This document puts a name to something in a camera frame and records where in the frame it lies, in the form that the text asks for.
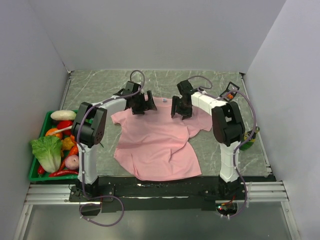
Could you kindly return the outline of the pink t-shirt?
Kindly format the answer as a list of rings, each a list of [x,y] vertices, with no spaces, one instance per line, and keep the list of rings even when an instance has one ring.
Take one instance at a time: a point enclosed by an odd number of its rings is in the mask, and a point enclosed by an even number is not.
[[[154,98],[156,110],[134,115],[131,109],[111,116],[121,126],[114,158],[142,181],[173,181],[196,177],[202,171],[189,139],[201,130],[209,132],[212,117],[194,107],[192,116],[171,117],[172,101]]]

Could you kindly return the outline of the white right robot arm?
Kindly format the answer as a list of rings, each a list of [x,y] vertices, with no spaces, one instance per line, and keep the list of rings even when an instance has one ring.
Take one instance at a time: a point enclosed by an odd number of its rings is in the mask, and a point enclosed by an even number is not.
[[[177,88],[180,96],[172,97],[172,118],[180,115],[183,120],[190,119],[195,108],[211,116],[213,135],[219,142],[221,154],[218,193],[223,199],[230,199],[239,190],[239,151],[235,148],[245,133],[239,106],[233,101],[237,94],[235,91],[240,87],[230,81],[218,98],[206,95],[201,88],[194,88],[187,79],[178,83]]]

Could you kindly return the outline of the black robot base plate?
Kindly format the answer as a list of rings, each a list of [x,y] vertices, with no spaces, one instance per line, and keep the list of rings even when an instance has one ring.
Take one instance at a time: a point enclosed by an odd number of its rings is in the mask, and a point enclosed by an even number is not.
[[[219,201],[244,200],[240,180],[225,183],[218,176],[198,176],[174,181],[141,181],[135,177],[99,177],[85,191],[79,181],[70,189],[69,201],[84,205],[85,215],[126,211],[188,210],[215,211]]]

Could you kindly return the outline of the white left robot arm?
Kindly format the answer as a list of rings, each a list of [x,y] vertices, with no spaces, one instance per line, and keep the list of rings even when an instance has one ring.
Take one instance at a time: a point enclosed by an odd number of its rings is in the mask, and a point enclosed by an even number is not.
[[[99,195],[97,173],[97,145],[104,137],[107,118],[126,109],[134,115],[143,115],[148,110],[156,111],[152,91],[143,93],[143,84],[128,81],[125,88],[97,103],[82,102],[76,113],[71,133],[79,152],[79,174],[76,187],[87,201]]]

